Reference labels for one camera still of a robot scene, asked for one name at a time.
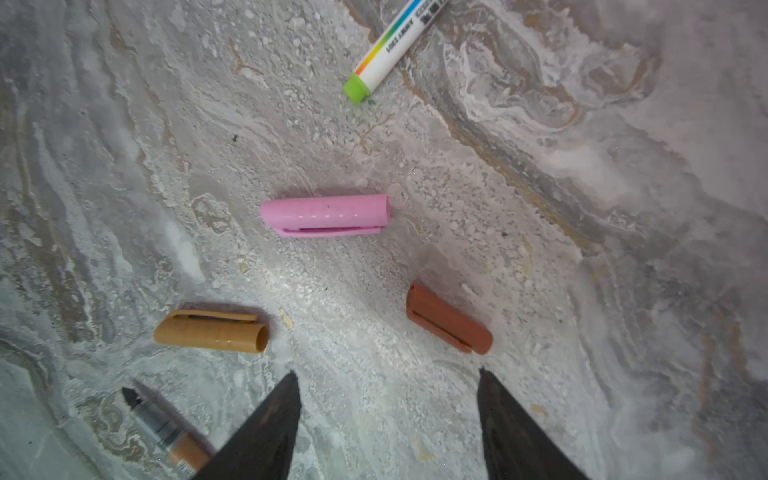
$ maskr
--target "brown pen cap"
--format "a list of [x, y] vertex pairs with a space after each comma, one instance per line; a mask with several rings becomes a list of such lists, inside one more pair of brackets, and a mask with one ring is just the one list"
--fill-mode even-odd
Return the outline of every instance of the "brown pen cap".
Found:
[[154, 341], [228, 352], [262, 353], [270, 340], [255, 315], [175, 310], [155, 329]]
[[493, 345], [493, 335], [474, 321], [442, 301], [425, 286], [412, 283], [406, 300], [408, 318], [457, 349], [485, 355]]

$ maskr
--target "marble surface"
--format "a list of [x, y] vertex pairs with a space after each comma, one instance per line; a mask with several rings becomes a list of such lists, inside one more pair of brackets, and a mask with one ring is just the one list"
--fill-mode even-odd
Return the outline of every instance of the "marble surface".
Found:
[[[455, 0], [355, 107], [403, 3], [0, 0], [0, 478], [177, 478], [120, 387], [219, 448], [291, 369], [291, 478], [487, 478], [480, 366], [594, 480], [768, 478], [768, 4]], [[258, 216], [378, 192], [375, 237]], [[182, 305], [268, 351], [154, 343]]]

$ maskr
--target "pen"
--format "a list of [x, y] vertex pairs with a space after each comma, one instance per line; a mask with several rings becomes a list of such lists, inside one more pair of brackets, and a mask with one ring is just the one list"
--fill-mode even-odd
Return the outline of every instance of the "pen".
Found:
[[133, 389], [123, 388], [123, 398], [136, 423], [156, 445], [167, 452], [167, 460], [189, 477], [199, 472], [210, 456], [192, 435], [171, 418], [157, 403], [144, 400]]

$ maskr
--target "pen tip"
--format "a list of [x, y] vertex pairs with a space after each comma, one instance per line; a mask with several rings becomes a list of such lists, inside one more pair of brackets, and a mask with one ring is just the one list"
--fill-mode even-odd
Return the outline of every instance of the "pen tip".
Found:
[[135, 409], [136, 406], [141, 403], [139, 394], [136, 393], [136, 390], [133, 389], [123, 387], [123, 398], [125, 399], [125, 402], [128, 404], [128, 406], [131, 407], [131, 409]]

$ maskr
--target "pen cap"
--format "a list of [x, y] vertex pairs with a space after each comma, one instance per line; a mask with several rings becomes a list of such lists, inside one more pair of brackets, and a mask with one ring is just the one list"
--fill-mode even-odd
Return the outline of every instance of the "pen cap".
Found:
[[412, 283], [406, 300], [408, 318], [457, 349], [485, 355], [493, 345], [493, 335], [481, 323], [442, 301], [431, 290]]
[[154, 341], [228, 352], [262, 353], [270, 340], [255, 315], [176, 310], [155, 329]]
[[261, 217], [284, 237], [379, 233], [389, 225], [389, 198], [380, 195], [270, 200]]

